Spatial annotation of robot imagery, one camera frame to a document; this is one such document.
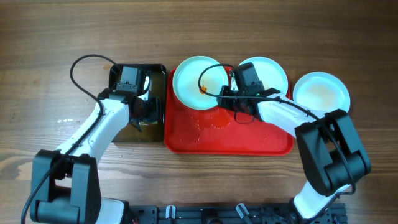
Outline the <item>green yellow sponge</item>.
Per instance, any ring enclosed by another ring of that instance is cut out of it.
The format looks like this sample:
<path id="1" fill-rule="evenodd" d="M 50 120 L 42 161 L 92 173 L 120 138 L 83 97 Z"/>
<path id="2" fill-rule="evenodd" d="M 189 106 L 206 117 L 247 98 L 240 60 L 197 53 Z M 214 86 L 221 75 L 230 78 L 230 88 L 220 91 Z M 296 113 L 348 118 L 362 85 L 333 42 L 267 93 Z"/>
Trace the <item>green yellow sponge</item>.
<path id="1" fill-rule="evenodd" d="M 156 125 L 156 124 L 158 124 L 158 120 L 157 119 L 140 119 L 138 124 L 140 126 Z"/>

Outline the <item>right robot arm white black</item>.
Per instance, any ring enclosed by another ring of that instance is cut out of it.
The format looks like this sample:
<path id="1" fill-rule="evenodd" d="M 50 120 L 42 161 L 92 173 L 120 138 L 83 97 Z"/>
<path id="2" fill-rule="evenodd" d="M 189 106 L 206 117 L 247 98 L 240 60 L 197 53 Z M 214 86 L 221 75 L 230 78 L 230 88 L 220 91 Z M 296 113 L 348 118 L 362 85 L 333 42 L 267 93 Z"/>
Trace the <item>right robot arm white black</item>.
<path id="1" fill-rule="evenodd" d="M 289 203 L 287 223 L 310 223 L 340 196 L 355 193 L 371 161 L 346 111 L 317 111 L 265 89 L 251 62 L 230 75 L 231 85 L 217 97 L 222 108 L 270 123 L 297 140 L 307 182 Z"/>

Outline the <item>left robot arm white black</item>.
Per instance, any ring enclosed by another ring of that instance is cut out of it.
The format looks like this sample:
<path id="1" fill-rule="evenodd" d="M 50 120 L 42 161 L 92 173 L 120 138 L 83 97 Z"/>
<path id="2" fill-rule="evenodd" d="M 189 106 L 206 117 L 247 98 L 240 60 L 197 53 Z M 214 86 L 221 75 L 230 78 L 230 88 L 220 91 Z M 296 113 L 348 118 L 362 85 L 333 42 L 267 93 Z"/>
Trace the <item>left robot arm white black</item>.
<path id="1" fill-rule="evenodd" d="M 129 202 L 101 195 L 98 163 L 127 125 L 160 119 L 161 102 L 149 96 L 152 65 L 122 65 L 109 87 L 67 141 L 56 150 L 40 150 L 33 159 L 31 195 L 23 209 L 37 223 L 130 223 Z"/>

